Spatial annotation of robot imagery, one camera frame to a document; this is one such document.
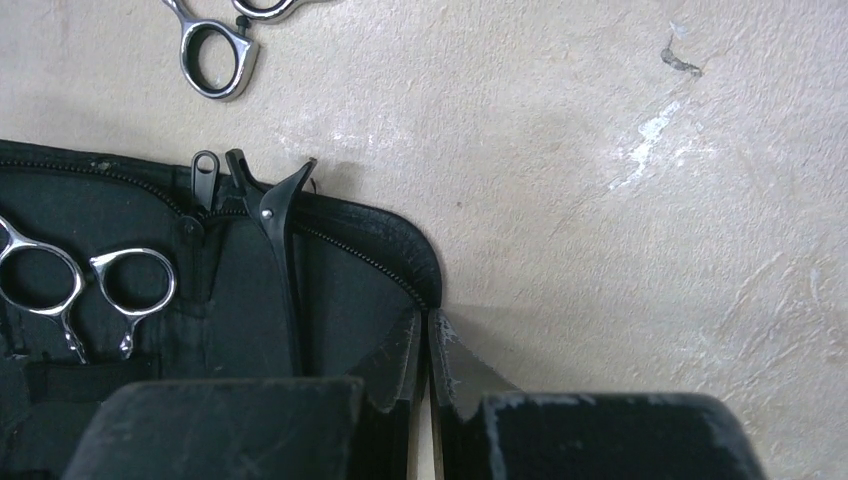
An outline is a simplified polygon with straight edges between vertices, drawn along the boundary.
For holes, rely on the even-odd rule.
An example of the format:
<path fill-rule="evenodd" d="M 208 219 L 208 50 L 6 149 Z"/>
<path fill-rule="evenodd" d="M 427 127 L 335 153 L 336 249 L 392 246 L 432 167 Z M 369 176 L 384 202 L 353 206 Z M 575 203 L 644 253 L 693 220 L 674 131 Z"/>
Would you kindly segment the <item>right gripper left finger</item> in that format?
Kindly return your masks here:
<path fill-rule="evenodd" d="M 402 479 L 422 316 L 348 375 L 134 383 L 97 410 L 68 479 Z"/>

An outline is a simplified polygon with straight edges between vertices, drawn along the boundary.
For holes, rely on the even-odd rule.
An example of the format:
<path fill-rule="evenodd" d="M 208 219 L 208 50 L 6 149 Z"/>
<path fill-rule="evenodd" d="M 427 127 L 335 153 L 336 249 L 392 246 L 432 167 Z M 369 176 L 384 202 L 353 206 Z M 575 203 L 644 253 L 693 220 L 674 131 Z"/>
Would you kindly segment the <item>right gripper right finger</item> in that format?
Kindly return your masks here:
<path fill-rule="evenodd" d="M 427 319 L 441 479 L 762 479 L 741 423 L 718 399 L 680 392 L 533 393 Z"/>

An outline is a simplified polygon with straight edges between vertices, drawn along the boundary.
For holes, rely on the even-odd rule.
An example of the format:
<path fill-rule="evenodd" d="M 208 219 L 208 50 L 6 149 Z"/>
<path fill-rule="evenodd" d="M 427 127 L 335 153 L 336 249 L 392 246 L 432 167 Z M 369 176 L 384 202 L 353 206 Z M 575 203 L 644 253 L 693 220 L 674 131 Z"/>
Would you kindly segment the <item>black hair clip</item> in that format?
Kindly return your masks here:
<path fill-rule="evenodd" d="M 252 175 L 245 154 L 240 149 L 225 153 L 225 160 L 249 216 L 267 238 L 282 282 L 282 303 L 286 317 L 289 357 L 292 374 L 306 374 L 301 305 L 298 292 L 297 268 L 291 223 L 295 216 L 294 204 L 317 165 L 310 158 L 294 174 L 271 188 L 263 188 Z"/>

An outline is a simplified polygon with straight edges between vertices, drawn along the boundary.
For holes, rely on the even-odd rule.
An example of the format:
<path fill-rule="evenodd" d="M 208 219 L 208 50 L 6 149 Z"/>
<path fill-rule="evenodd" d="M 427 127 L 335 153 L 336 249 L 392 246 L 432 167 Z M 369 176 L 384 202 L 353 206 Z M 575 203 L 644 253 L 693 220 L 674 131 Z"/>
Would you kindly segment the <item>black zippered tool case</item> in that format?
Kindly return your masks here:
<path fill-rule="evenodd" d="M 426 236 L 394 213 L 318 194 L 310 179 L 291 223 L 306 374 L 288 352 L 282 282 L 225 156 L 210 167 L 159 164 L 35 144 L 1 144 L 1 219 L 80 260 L 148 247 L 177 268 L 175 298 L 142 321 L 123 361 L 123 319 L 96 289 L 72 319 L 91 362 L 59 329 L 1 298 L 1 475 L 68 479 L 65 471 L 103 403 L 134 383 L 336 378 L 407 312 L 440 307 L 442 276 Z M 152 285 L 135 260 L 124 293 Z"/>

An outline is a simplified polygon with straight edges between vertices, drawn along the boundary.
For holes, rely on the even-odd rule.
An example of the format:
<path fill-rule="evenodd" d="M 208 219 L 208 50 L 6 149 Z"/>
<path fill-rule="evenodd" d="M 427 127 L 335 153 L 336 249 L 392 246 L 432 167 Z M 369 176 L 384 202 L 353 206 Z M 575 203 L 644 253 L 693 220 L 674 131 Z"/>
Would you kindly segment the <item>silver thinning scissors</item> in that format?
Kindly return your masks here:
<path fill-rule="evenodd" d="M 230 26 L 212 18 L 195 15 L 187 3 L 177 0 L 162 2 L 177 18 L 180 26 L 179 64 L 181 72 L 195 92 L 218 102 L 230 102 L 247 88 L 260 52 L 260 44 L 249 37 L 255 24 L 278 24 L 291 17 L 306 3 L 301 0 L 242 1 L 232 0 L 235 24 Z M 220 47 L 231 58 L 230 72 L 215 80 L 204 71 L 210 44 Z"/>

